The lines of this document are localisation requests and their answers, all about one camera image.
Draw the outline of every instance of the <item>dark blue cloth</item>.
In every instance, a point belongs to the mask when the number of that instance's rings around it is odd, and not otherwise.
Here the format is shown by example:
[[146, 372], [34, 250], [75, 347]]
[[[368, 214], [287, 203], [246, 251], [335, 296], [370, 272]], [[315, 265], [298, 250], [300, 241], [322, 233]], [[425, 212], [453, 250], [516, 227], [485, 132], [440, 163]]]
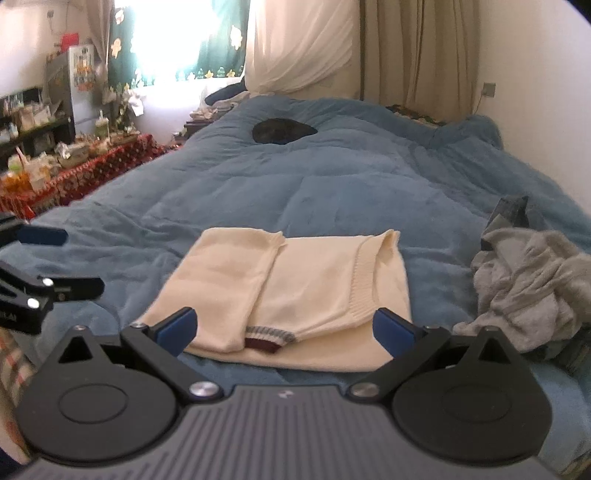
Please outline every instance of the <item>dark blue cloth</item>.
[[204, 102], [207, 105], [212, 106], [219, 100], [228, 100], [229, 98], [233, 98], [242, 92], [246, 92], [246, 82], [244, 81], [244, 77], [239, 83], [233, 83], [227, 87], [219, 89], [217, 92], [213, 92], [211, 95], [208, 95], [205, 97]]

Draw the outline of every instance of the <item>white sheer curtain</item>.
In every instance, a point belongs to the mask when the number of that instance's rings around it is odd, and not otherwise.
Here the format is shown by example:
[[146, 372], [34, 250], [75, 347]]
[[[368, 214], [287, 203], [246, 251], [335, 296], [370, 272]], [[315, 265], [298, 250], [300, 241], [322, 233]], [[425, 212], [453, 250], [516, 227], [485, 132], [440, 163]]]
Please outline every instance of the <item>white sheer curtain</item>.
[[359, 0], [251, 0], [248, 90], [295, 92], [339, 70], [351, 59], [358, 8]]
[[98, 81], [103, 87], [103, 103], [111, 102], [115, 95], [107, 88], [107, 64], [109, 60], [109, 31], [111, 30], [111, 10], [115, 0], [86, 0], [86, 13], [92, 42], [101, 60]]

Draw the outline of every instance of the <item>green curtain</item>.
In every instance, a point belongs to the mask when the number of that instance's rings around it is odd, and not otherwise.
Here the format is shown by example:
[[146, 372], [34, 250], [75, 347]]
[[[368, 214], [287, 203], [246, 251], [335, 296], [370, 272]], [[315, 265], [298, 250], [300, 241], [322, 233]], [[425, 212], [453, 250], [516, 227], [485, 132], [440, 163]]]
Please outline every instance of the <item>green curtain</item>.
[[[160, 80], [180, 82], [242, 75], [251, 0], [194, 0], [201, 6], [206, 5], [209, 12], [213, 11], [215, 18], [205, 25], [204, 22], [209, 20], [204, 20], [203, 16], [197, 19], [182, 18], [184, 23], [179, 28], [184, 28], [187, 35], [180, 45], [174, 44], [175, 41], [171, 41], [167, 34], [170, 32], [167, 29], [174, 28], [179, 23], [178, 16], [184, 13], [171, 7], [169, 3], [174, 1], [162, 2], [163, 7], [158, 7], [162, 9], [158, 22], [162, 22], [166, 28], [159, 28], [154, 20], [150, 21], [148, 38], [146, 25], [140, 25], [146, 18], [145, 11], [141, 11], [144, 8], [141, 3], [138, 4], [140, 6], [113, 10], [109, 40], [109, 86], [112, 90], [120, 93], [125, 86], [149, 86]], [[199, 36], [199, 28], [211, 33], [204, 41], [199, 38], [207, 34], [201, 32]], [[138, 54], [138, 47], [146, 40], [148, 45], [157, 48], [144, 48]], [[195, 62], [197, 50], [199, 58]], [[158, 78], [161, 71], [154, 65], [159, 64], [165, 64], [165, 79]]]

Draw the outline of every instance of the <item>cream knit sweater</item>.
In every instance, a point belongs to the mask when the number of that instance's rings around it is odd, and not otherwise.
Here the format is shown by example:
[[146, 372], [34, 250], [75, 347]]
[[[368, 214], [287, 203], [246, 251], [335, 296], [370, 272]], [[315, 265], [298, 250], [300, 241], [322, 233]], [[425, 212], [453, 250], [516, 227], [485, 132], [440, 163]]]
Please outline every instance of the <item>cream knit sweater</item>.
[[370, 371], [391, 359], [371, 320], [387, 307], [410, 320], [399, 232], [284, 238], [248, 228], [201, 235], [140, 318], [154, 325], [197, 312], [187, 348], [228, 362], [322, 371]]

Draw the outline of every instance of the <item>red patterned tablecloth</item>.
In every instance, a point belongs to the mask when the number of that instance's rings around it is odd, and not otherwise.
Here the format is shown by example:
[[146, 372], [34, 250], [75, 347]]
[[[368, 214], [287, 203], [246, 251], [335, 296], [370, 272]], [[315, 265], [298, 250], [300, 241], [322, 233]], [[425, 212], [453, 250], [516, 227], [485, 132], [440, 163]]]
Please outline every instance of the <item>red patterned tablecloth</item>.
[[168, 151], [170, 148], [157, 144], [152, 135], [140, 135], [134, 142], [62, 171], [39, 192], [0, 195], [0, 211], [13, 212], [17, 217], [31, 220], [53, 207], [67, 206], [74, 200], [80, 200], [109, 180]]

